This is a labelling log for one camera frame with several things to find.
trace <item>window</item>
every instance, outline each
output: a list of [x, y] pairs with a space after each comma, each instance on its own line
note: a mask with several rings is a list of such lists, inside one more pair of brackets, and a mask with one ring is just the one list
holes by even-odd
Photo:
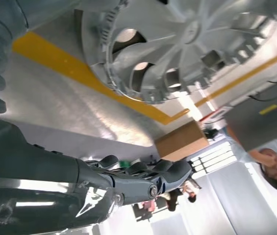
[[236, 161], [229, 142], [224, 142], [191, 159], [197, 171], [192, 178], [198, 179]]

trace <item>cardboard box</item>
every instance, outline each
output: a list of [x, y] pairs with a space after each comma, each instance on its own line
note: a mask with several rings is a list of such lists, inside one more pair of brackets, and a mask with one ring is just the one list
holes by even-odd
[[161, 159], [178, 161], [209, 146], [196, 121], [192, 121], [155, 141]]

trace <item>gray floor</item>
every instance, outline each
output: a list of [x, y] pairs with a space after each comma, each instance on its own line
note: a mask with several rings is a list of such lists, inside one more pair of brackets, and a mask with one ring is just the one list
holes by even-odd
[[155, 146], [143, 147], [118, 141], [86, 136], [69, 131], [57, 130], [50, 127], [37, 126], [23, 122], [12, 121], [18, 126], [30, 144], [38, 144], [48, 151], [59, 151], [65, 155], [87, 159], [101, 159], [107, 155], [115, 155], [119, 160], [149, 161], [150, 155], [158, 158]]
[[[72, 12], [35, 33], [83, 60]], [[160, 124], [152, 119], [19, 54], [10, 56], [3, 76], [7, 88], [0, 97], [7, 103], [7, 112], [2, 117], [28, 123], [31, 131], [37, 128], [45, 133], [42, 127], [50, 127], [50, 131], [63, 131], [61, 134], [81, 134], [72, 143], [78, 138], [83, 142], [88, 136], [144, 147], [152, 146], [153, 140], [164, 134]]]

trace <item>yellow line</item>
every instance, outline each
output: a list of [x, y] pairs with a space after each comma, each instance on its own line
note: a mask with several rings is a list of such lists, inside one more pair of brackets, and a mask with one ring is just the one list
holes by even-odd
[[268, 108], [261, 110], [259, 114], [265, 115], [265, 114], [269, 113], [271, 111], [273, 111], [275, 109], [277, 109], [277, 105], [276, 104], [272, 104], [272, 105], [269, 106]]
[[273, 64], [275, 64], [275, 63], [277, 63], [277, 56], [276, 57], [274, 57], [274, 58], [272, 58], [272, 59], [271, 59], [269, 61], [267, 61], [267, 62], [266, 62], [264, 64], [262, 64], [262, 65], [260, 65], [259, 67], [257, 67], [257, 68], [255, 68], [254, 70], [251, 70], [251, 71], [250, 71], [250, 72], [248, 72], [248, 73], [247, 73], [245, 75], [243, 75], [243, 76], [239, 77], [239, 78], [238, 78], [236, 80], [234, 80], [232, 82], [230, 82], [230, 83], [229, 83], [229, 84], [227, 84], [227, 85], [226, 85], [226, 86], [224, 86], [223, 88], [220, 88], [219, 90], [217, 90], [217, 91], [215, 91], [215, 92], [214, 92], [214, 93], [212, 93], [211, 95], [208, 95], [206, 98], [201, 99], [201, 100], [195, 103], [195, 105], [196, 107], [201, 106], [201, 105], [203, 105], [203, 104], [205, 104], [206, 102], [208, 102], [210, 100], [212, 100], [214, 98], [216, 98], [216, 97], [217, 97], [219, 95], [221, 95], [221, 94], [223, 94], [224, 92], [226, 92], [226, 91], [228, 91], [229, 89], [232, 89], [232, 88], [233, 88], [235, 86], [237, 86], [237, 85], [238, 85], [238, 84], [240, 84], [242, 82], [244, 82], [244, 81], [245, 81], [245, 80], [247, 80], [248, 78], [251, 78], [252, 76], [254, 76], [254, 75], [256, 75], [257, 73], [260, 73], [260, 72], [261, 72], [263, 70], [265, 70], [266, 68], [269, 68], [269, 67], [270, 67], [270, 66], [272, 66]]
[[13, 49], [23, 56], [107, 95], [164, 125], [169, 124], [189, 112], [189, 109], [184, 109], [173, 117], [170, 117], [151, 105], [146, 105], [143, 102], [134, 101], [125, 96], [115, 95], [114, 92], [100, 82], [85, 63], [74, 58], [70, 54], [32, 32], [27, 33], [24, 37], [18, 39], [13, 44]]

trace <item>robotic hand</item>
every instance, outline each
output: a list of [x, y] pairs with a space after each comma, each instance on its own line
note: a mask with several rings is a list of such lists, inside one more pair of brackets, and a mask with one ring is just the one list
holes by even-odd
[[[75, 7], [78, 0], [0, 0], [0, 71], [12, 42]], [[0, 76], [0, 91], [5, 86]], [[6, 111], [0, 99], [0, 114]], [[118, 160], [83, 162], [26, 142], [0, 119], [0, 235], [29, 235], [100, 223], [114, 209], [177, 188], [192, 173], [187, 162], [142, 163], [108, 170]]]

